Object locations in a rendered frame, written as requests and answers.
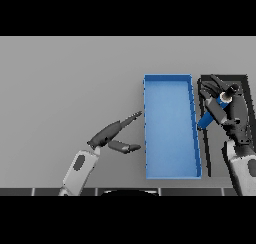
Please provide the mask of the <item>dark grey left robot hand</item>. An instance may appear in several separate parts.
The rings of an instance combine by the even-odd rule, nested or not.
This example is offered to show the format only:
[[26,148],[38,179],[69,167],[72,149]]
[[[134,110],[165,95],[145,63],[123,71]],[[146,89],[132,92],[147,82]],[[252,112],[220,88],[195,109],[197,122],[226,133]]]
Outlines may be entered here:
[[142,114],[141,111],[134,113],[129,116],[124,121],[116,121],[114,123],[109,124],[97,134],[95,134],[87,144],[93,149],[96,150],[97,147],[108,146],[110,149],[118,151],[123,154],[128,154],[130,152],[134,152],[141,148],[138,144],[126,144],[120,141],[116,141],[115,137],[119,134],[119,132],[127,127],[130,123],[136,120]]

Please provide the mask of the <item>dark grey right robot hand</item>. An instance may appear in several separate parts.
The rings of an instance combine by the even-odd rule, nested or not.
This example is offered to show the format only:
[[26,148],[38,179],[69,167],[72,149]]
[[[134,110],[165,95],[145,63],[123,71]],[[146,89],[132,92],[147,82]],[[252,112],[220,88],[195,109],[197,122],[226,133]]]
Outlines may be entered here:
[[200,91],[206,90],[214,98],[217,98],[221,92],[226,91],[228,88],[233,88],[236,91],[232,102],[224,109],[227,120],[222,124],[215,122],[223,128],[226,135],[231,140],[234,140],[238,146],[250,146],[251,139],[248,137],[248,110],[245,99],[240,91],[240,86],[237,83],[229,85],[215,74],[211,74],[210,78],[212,82],[203,83]]

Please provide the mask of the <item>blue pipe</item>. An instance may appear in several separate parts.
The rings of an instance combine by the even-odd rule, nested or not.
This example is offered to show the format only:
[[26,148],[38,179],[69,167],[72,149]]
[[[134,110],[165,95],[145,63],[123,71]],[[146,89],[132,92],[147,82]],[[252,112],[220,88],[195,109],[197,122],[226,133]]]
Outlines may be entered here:
[[198,129],[206,129],[213,121],[218,124],[224,123],[227,120],[224,109],[232,102],[235,93],[233,88],[228,88],[221,92],[217,98],[214,98],[206,90],[201,90],[200,94],[205,99],[206,112],[198,121]]

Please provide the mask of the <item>dark grey bin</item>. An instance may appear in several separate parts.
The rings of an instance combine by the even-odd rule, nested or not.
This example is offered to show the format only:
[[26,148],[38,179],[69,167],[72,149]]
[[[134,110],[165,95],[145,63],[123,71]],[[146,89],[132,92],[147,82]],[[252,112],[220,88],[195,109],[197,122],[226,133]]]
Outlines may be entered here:
[[[246,75],[219,75],[219,78],[231,85],[237,83],[246,102],[248,110],[248,137],[251,139],[250,147],[256,151],[256,118],[251,98],[250,87]],[[204,142],[207,175],[209,177],[228,177],[229,173],[225,165],[222,148],[228,139],[225,131],[212,121],[211,124],[199,134]]]

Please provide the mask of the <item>blue bin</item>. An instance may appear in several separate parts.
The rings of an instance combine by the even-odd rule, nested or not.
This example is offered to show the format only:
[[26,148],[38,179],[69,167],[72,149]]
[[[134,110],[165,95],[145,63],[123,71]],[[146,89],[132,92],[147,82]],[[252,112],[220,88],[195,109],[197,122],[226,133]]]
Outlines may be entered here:
[[192,76],[145,74],[143,96],[146,178],[200,179]]

